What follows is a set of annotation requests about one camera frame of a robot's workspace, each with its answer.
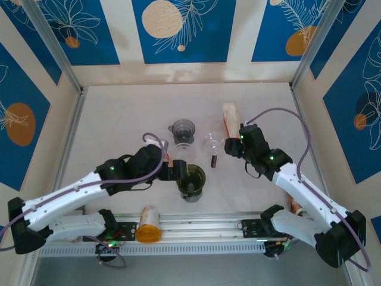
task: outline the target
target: white robotic arm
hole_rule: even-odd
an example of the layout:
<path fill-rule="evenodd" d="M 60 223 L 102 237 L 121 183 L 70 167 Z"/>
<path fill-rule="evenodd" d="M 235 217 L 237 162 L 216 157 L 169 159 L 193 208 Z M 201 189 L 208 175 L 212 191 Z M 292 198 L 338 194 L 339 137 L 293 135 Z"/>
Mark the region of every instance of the white robotic arm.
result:
<path fill-rule="evenodd" d="M 110 210 L 86 216 L 65 215 L 92 200 L 133 191 L 137 184 L 151 184 L 154 179 L 176 181 L 184 178 L 186 162 L 174 160 L 171 167 L 168 162 L 161 164 L 168 142 L 162 141 L 163 150 L 157 145 L 148 139 L 146 146 L 135 155 L 107 160 L 94 172 L 58 191 L 33 200 L 23 201 L 17 197 L 9 201 L 10 221 L 24 214 L 11 225 L 15 252 L 25 254 L 46 242 L 73 240 L 79 236 L 112 237 L 118 225 Z"/>
<path fill-rule="evenodd" d="M 353 256 L 366 241 L 366 219 L 358 211 L 349 212 L 334 202 L 303 174 L 298 176 L 297 166 L 282 150 L 272 150 L 257 125 L 240 129 L 241 138 L 229 138 L 225 152 L 244 158 L 258 174 L 284 189 L 303 207 L 313 220 L 297 216 L 275 205 L 261 214 L 260 227 L 269 237 L 283 233 L 313 246 L 330 266 L 339 267 Z M 356 241 L 351 231 L 359 238 Z"/>

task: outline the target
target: white table surface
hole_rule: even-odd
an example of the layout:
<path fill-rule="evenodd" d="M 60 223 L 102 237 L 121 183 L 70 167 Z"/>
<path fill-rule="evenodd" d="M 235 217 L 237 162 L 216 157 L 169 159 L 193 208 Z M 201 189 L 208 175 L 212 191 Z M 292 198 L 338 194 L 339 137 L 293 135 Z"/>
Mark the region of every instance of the white table surface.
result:
<path fill-rule="evenodd" d="M 86 205 L 86 212 L 111 209 L 114 213 L 139 213 L 156 206 L 161 213 L 263 211 L 273 204 L 288 205 L 286 193 L 265 177 L 245 173 L 244 160 L 227 155 L 210 168 L 201 151 L 208 118 L 223 118 L 222 104 L 234 102 L 241 120 L 253 118 L 272 107 L 296 110 L 287 83 L 219 83 L 189 85 L 91 86 L 83 107 L 63 185 L 82 178 L 110 158 L 135 154 L 143 146 L 142 135 L 153 132 L 174 146 L 168 126 L 189 119 L 196 126 L 194 163 L 207 176 L 203 196 L 197 203 L 180 198 L 175 182 L 154 181 L 147 191 L 121 192 Z M 290 114 L 273 111 L 257 120 L 271 148 L 280 148 L 297 162 L 306 140 L 302 127 Z M 310 156 L 302 171 L 322 188 Z"/>

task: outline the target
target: beige circle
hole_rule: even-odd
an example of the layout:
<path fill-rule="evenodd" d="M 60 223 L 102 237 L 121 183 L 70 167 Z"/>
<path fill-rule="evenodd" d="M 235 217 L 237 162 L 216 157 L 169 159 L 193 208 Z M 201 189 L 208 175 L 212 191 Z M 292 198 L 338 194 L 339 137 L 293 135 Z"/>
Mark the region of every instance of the beige circle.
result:
<path fill-rule="evenodd" d="M 270 0 L 270 5 L 277 6 L 282 2 L 283 2 L 283 0 Z"/>
<path fill-rule="evenodd" d="M 156 0 L 149 4 L 142 14 L 143 27 L 157 39 L 176 35 L 183 27 L 180 11 L 169 1 Z"/>
<path fill-rule="evenodd" d="M 185 51 L 185 46 L 184 46 L 184 45 L 179 45 L 179 46 L 177 47 L 177 50 L 178 50 L 179 52 L 183 52 L 183 51 Z"/>
<path fill-rule="evenodd" d="M 20 2 L 20 0 L 10 0 L 12 3 L 15 3 L 16 5 L 19 5 L 19 6 L 21 6 L 21 2 Z"/>

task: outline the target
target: floral wall pattern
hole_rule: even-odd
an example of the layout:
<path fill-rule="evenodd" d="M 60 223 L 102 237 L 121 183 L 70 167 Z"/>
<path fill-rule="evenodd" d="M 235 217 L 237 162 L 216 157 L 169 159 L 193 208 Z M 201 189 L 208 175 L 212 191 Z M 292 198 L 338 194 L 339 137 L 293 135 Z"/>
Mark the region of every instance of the floral wall pattern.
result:
<path fill-rule="evenodd" d="M 0 44 L 0 182 L 19 191 L 50 103 Z"/>
<path fill-rule="evenodd" d="M 252 61 L 301 59 L 329 0 L 268 0 Z"/>
<path fill-rule="evenodd" d="M 144 62 L 226 62 L 235 0 L 132 0 Z"/>
<path fill-rule="evenodd" d="M 99 0 L 38 0 L 36 3 L 73 66 L 119 64 Z M 0 0 L 0 4 L 26 42 L 33 45 L 30 42 L 38 35 L 20 3 Z M 41 43 L 33 52 L 45 48 Z"/>
<path fill-rule="evenodd" d="M 324 103 L 356 183 L 381 171 L 381 21 Z"/>
<path fill-rule="evenodd" d="M 316 79 L 323 67 L 328 62 L 330 56 L 336 49 L 337 45 L 343 38 L 344 34 L 356 18 L 357 13 L 364 5 L 366 0 L 346 0 L 340 13 L 336 17 L 336 21 L 329 30 L 324 42 L 323 49 L 319 49 L 313 62 L 310 65 L 311 72 Z"/>

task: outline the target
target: metal frame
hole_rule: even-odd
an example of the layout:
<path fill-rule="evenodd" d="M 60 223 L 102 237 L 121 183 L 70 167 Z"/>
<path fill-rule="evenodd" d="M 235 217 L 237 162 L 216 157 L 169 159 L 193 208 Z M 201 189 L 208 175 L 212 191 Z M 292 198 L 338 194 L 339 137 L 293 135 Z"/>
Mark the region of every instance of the metal frame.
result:
<path fill-rule="evenodd" d="M 55 176 L 52 189 L 51 189 L 52 191 L 56 191 L 61 185 L 61 181 L 63 179 L 63 175 L 65 173 L 67 161 L 69 158 L 70 150 L 73 146 L 74 137 L 77 131 L 78 123 L 79 123 L 79 118 L 82 113 L 83 105 L 85 104 L 87 91 L 88 89 L 85 88 L 79 93 L 79 96 L 76 102 L 76 108 L 74 109 L 73 114 L 71 115 L 70 126 L 66 134 L 64 149 L 60 157 L 60 163 L 58 165 L 56 176 Z M 15 286 L 29 286 L 30 285 L 33 279 L 35 268 L 36 268 L 37 258 L 39 257 L 39 252 L 40 250 L 37 250 L 25 255 L 23 265 L 21 266 L 21 269 L 20 269 L 20 276 L 14 282 Z"/>
<path fill-rule="evenodd" d="M 36 28 L 39 36 L 48 48 L 49 52 L 57 62 L 60 69 L 67 76 L 69 82 L 78 92 L 82 91 L 81 84 L 71 68 L 71 64 L 66 57 L 58 39 L 55 37 L 42 11 L 34 0 L 20 0 L 28 18 Z"/>
<path fill-rule="evenodd" d="M 118 222 L 136 222 L 140 214 L 116 214 Z M 264 253 L 266 241 L 284 242 L 288 238 L 244 238 L 241 221 L 259 219 L 260 212 L 179 213 L 160 215 L 162 238 L 156 244 L 129 241 L 121 246 L 124 256 Z M 40 257 L 94 256 L 95 244 L 51 243 L 41 248 Z"/>
<path fill-rule="evenodd" d="M 299 66 L 291 80 L 291 90 L 293 91 L 297 86 L 305 72 L 310 68 L 310 65 L 316 56 L 317 51 L 326 38 L 332 24 L 335 22 L 337 15 L 342 9 L 346 0 L 334 0 L 328 5 L 326 12 L 323 14 L 318 29 L 316 29 L 310 44 L 300 60 Z"/>
<path fill-rule="evenodd" d="M 291 90 L 291 92 L 292 92 L 293 99 L 295 101 L 295 106 L 296 106 L 296 110 L 297 110 L 298 114 L 300 114 L 302 117 L 304 117 L 304 114 L 303 114 L 303 112 L 301 111 L 301 108 L 300 108 L 300 104 L 299 104 L 299 100 L 298 100 L 299 97 L 297 96 L 296 89 Z M 313 163 L 315 165 L 315 168 L 318 171 L 319 177 L 321 177 L 321 180 L 322 180 L 322 182 L 324 184 L 325 192 L 326 192 L 326 194 L 328 196 L 330 196 L 330 192 L 329 192 L 329 189 L 327 187 L 327 182 L 326 182 L 326 180 L 324 178 L 323 171 L 322 171 L 321 166 L 318 163 L 318 161 L 316 159 L 316 156 L 315 156 L 314 142 L 313 141 L 311 141 L 310 153 L 311 153 L 312 161 L 313 161 Z M 361 255 L 362 255 L 361 253 L 355 254 L 355 260 L 357 262 L 361 261 L 361 259 L 360 259 Z M 350 281 L 352 285 L 361 285 L 361 286 L 368 285 L 368 284 L 365 284 L 365 279 L 363 277 L 363 275 L 364 275 L 363 271 L 359 270 L 352 263 L 346 262 L 345 263 L 345 270 L 343 272 L 344 272 L 347 280 Z"/>

